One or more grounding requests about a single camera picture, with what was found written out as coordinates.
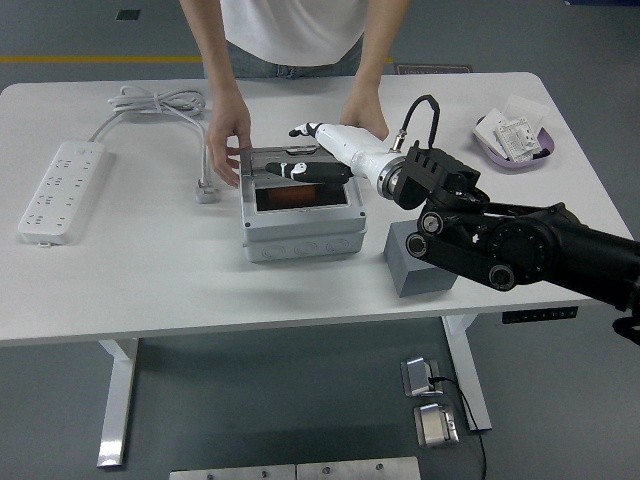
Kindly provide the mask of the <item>person's left hand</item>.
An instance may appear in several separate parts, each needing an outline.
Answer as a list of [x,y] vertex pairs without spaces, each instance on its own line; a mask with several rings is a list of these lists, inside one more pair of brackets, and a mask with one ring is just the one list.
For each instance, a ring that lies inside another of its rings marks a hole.
[[355,86],[344,103],[340,123],[366,129],[380,140],[389,135],[376,88]]

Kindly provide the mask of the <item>person's right hand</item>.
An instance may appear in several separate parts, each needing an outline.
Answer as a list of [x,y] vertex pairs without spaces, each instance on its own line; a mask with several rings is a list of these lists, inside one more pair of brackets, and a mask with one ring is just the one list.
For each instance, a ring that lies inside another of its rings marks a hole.
[[239,161],[236,156],[252,146],[251,118],[241,94],[215,99],[207,133],[214,173],[227,185],[239,186]]

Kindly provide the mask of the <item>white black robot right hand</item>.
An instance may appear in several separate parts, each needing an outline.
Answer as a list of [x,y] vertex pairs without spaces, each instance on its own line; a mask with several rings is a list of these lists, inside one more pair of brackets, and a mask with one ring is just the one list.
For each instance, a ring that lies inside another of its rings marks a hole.
[[374,187],[383,185],[404,162],[399,153],[366,129],[326,123],[306,123],[289,132],[292,137],[312,136],[337,162],[269,162],[271,174],[303,183],[345,184],[352,176],[368,179]]

